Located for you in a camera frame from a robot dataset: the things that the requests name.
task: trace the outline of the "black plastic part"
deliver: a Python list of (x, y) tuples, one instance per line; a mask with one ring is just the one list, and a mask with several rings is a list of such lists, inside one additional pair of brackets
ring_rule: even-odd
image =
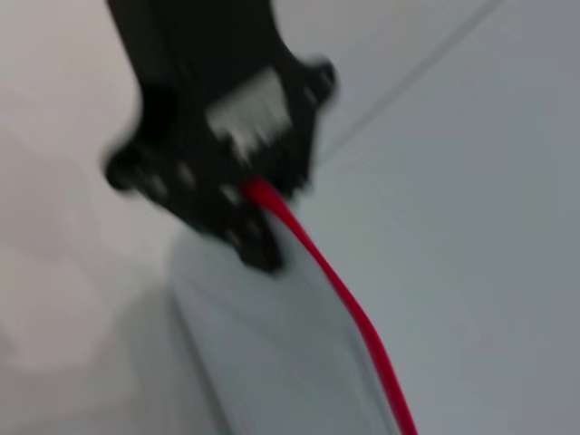
[[(328, 62), (306, 66), (276, 30), (269, 0), (110, 0), (137, 75), (137, 130), (109, 158), (117, 190), (139, 191), (197, 231), (231, 244), (267, 272), (283, 260), (260, 209), (227, 189), (267, 179), (290, 198), (309, 179), (315, 116), (334, 91)], [(280, 80), (292, 128), (239, 158), (206, 110), (262, 71)]]

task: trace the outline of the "white floor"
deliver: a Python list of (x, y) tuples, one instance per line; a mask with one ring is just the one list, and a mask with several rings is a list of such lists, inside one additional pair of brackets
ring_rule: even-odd
[[(577, 433), (580, 4), (277, 10), (342, 79), (300, 215), (420, 432)], [(139, 107), (106, 8), (4, 0), (0, 29), (0, 433), (219, 433), (168, 314), (180, 224), (98, 166)]]

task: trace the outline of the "red wire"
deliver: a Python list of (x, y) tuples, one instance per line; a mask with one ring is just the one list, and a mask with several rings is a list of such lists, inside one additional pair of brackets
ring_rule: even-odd
[(416, 435), (417, 429), (409, 406), (405, 401), (389, 356), (382, 345), (381, 337), (349, 289), (324, 259), (284, 200), (267, 182), (262, 179), (254, 179), (242, 188), (242, 192), (247, 198), (276, 215), (295, 234), (300, 243), (323, 269), (334, 291), (343, 301), (362, 335), (402, 435)]

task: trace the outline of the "black bracket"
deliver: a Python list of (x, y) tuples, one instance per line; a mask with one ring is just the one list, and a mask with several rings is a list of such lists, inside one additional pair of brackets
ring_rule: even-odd
[(109, 4), (143, 109), (137, 130), (109, 158), (107, 180), (229, 243), (246, 264), (276, 271), (283, 264), (276, 240), (237, 187), (263, 177), (290, 198), (308, 182), (333, 66), (305, 65), (290, 53), (270, 0)]

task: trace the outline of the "black plastic mount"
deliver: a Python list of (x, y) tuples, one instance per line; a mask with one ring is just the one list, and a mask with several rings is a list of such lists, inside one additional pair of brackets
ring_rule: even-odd
[(307, 183), (333, 66), (296, 60), (270, 0), (109, 5), (140, 84), (142, 115), (110, 156), (107, 180), (231, 244), (249, 266), (276, 271), (283, 265), (276, 240), (237, 187), (262, 177), (290, 198)]

